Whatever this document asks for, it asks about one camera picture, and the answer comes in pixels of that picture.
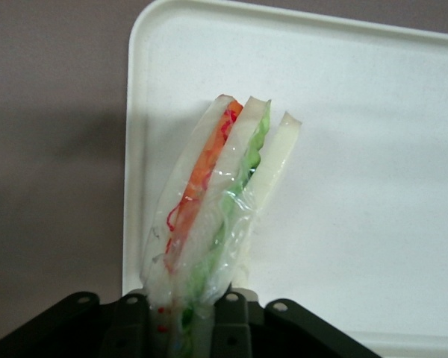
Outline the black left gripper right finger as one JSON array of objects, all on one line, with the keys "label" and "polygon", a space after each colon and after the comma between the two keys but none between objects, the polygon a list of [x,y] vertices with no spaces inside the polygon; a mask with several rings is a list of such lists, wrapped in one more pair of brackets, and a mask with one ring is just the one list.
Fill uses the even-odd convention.
[{"label": "black left gripper right finger", "polygon": [[261,306],[230,286],[214,305],[212,357],[377,357],[378,354],[290,299]]}]

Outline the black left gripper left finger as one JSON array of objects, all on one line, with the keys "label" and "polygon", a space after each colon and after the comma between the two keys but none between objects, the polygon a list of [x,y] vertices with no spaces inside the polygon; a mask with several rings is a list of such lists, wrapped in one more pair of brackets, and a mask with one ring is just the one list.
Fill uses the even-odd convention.
[{"label": "black left gripper left finger", "polygon": [[149,357],[149,305],[139,292],[101,304],[73,293],[0,339],[0,357]]}]

